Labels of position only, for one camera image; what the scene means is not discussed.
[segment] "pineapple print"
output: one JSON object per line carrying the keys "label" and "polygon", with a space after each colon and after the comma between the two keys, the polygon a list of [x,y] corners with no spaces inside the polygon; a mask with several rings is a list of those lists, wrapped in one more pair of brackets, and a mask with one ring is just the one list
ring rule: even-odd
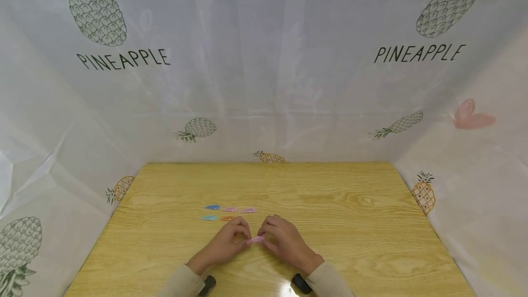
{"label": "pineapple print", "polygon": [[121,201],[125,196],[128,187],[132,185],[135,177],[125,176],[114,186],[114,189],[108,188],[106,190],[106,202],[107,204],[114,204],[114,201]]}
{"label": "pineapple print", "polygon": [[435,193],[431,187],[433,179],[434,177],[430,173],[421,171],[418,174],[418,183],[411,190],[411,194],[414,196],[416,203],[418,203],[423,214],[426,216],[435,207]]}
{"label": "pineapple print", "polygon": [[115,0],[70,0],[73,19],[84,36],[106,46],[119,46],[127,38],[125,19]]}
{"label": "pineapple print", "polygon": [[418,18],[416,30],[429,39],[445,33],[458,22],[475,1],[432,0]]}
{"label": "pineapple print", "polygon": [[380,138],[385,138],[387,135],[389,135],[389,133],[400,133],[409,129],[414,124],[421,122],[423,118],[424,112],[418,110],[416,113],[412,113],[395,121],[395,123],[392,124],[390,127],[386,127],[385,129],[381,130],[376,130],[375,132],[369,134],[371,134],[372,138],[374,138],[375,140],[380,140]]}
{"label": "pineapple print", "polygon": [[195,118],[187,123],[185,132],[178,131],[174,133],[177,140],[185,142],[196,142],[196,137],[203,138],[213,134],[216,131],[216,125],[205,118]]}
{"label": "pineapple print", "polygon": [[35,274],[28,263],[38,254],[42,227],[35,217],[12,221],[0,233],[0,297],[23,296],[22,287]]}
{"label": "pineapple print", "polygon": [[264,151],[258,151],[253,156],[260,158],[263,163],[284,163],[286,160],[277,154],[264,153]]}

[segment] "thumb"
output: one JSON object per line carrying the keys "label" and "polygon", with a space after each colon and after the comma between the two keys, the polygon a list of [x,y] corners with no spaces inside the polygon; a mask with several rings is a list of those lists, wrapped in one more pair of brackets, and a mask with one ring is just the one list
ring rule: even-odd
{"label": "thumb", "polygon": [[274,254],[277,257],[279,256],[279,247],[275,243],[268,241],[267,239],[262,240],[260,243],[264,246],[264,248],[268,249],[272,254]]}
{"label": "thumb", "polygon": [[239,253],[243,251],[244,249],[247,249],[249,247],[248,240],[244,239],[242,241],[236,242],[234,244],[236,253]]}

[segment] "white curtain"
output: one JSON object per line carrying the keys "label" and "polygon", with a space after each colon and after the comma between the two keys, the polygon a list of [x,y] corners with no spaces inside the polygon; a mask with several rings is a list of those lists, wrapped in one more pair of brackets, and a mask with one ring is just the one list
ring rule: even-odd
{"label": "white curtain", "polygon": [[0,2],[0,293],[63,294],[146,162],[285,160],[392,162],[528,295],[525,0]]}

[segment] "pink hair clip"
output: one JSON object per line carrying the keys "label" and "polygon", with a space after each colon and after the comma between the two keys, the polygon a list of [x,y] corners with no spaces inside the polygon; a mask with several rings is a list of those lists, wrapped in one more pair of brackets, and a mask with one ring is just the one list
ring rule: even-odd
{"label": "pink hair clip", "polygon": [[247,241],[247,245],[250,245],[250,244],[255,243],[255,242],[260,242],[260,241],[262,241],[263,239],[264,239],[263,236],[256,236],[256,237],[254,237],[254,238],[248,240],[248,241]]}

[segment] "wooden tabletop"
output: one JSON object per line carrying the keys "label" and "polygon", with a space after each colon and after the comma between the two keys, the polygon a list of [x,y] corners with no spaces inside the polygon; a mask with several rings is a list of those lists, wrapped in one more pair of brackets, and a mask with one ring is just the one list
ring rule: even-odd
{"label": "wooden tabletop", "polygon": [[[386,163],[145,165],[66,296],[156,296],[224,224],[202,216],[230,214],[209,204],[255,207],[242,214],[253,234],[267,215],[288,219],[357,297],[473,296]],[[253,245],[209,271],[210,296],[301,296],[289,283],[296,272]]]}

